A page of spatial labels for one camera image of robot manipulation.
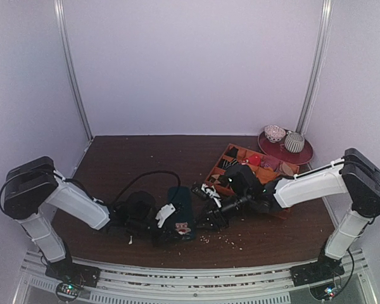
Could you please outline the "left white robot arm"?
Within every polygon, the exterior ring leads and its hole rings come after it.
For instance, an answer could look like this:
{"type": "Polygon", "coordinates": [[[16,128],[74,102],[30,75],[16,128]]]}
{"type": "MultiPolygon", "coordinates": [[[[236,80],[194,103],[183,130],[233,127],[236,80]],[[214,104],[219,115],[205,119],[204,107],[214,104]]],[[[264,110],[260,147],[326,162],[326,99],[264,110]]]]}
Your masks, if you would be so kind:
{"type": "Polygon", "coordinates": [[[66,242],[44,214],[51,207],[95,231],[131,230],[150,235],[153,242],[171,235],[164,225],[179,210],[172,201],[157,208],[154,198],[144,191],[134,193],[126,202],[114,199],[105,203],[81,182],[56,170],[48,156],[11,169],[0,189],[0,209],[21,225],[40,249],[47,268],[64,281],[74,280],[79,272],[66,242]]]}

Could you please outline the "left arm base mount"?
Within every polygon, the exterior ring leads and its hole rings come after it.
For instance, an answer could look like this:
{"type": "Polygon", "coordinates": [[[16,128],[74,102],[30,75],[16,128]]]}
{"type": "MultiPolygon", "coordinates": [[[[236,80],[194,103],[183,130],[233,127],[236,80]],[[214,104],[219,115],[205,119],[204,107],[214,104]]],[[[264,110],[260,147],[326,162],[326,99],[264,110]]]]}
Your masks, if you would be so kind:
{"type": "Polygon", "coordinates": [[[98,284],[101,270],[98,267],[72,263],[72,269],[66,274],[57,274],[50,266],[46,267],[45,275],[57,279],[54,293],[62,303],[71,303],[82,296],[89,296],[88,288],[98,284]]]}

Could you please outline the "dark green patterned sock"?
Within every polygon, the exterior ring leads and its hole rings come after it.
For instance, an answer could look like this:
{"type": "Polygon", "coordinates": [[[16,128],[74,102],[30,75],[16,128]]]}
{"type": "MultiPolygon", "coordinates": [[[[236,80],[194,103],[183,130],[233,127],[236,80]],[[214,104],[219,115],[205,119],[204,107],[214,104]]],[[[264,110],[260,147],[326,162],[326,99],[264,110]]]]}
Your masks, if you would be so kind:
{"type": "Polygon", "coordinates": [[[165,227],[174,232],[180,241],[192,241],[196,238],[191,191],[188,187],[171,187],[167,193],[169,203],[176,211],[166,219],[165,227]]]}

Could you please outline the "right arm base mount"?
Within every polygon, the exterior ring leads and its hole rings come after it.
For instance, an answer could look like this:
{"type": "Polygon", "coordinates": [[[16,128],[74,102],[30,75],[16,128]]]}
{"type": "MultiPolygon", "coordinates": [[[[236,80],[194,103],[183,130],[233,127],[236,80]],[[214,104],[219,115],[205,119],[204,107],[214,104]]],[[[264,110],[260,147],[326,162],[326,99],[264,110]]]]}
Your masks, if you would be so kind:
{"type": "Polygon", "coordinates": [[[312,262],[290,268],[295,287],[309,285],[310,294],[319,301],[333,299],[345,273],[340,262],[312,262]]]}

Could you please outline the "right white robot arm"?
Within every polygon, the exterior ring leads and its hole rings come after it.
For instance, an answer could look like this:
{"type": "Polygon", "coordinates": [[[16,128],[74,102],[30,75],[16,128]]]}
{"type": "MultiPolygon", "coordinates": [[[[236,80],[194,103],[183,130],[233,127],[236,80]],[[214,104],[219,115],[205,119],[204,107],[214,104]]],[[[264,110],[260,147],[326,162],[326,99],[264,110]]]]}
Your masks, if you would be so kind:
{"type": "Polygon", "coordinates": [[[278,212],[310,200],[349,194],[351,205],[324,244],[322,257],[312,265],[316,279],[326,279],[365,227],[380,216],[380,169],[355,148],[329,164],[294,176],[277,177],[262,184],[245,163],[230,166],[222,179],[233,195],[218,198],[201,186],[198,196],[210,200],[197,224],[207,229],[228,227],[230,218],[244,206],[257,213],[278,212]]]}

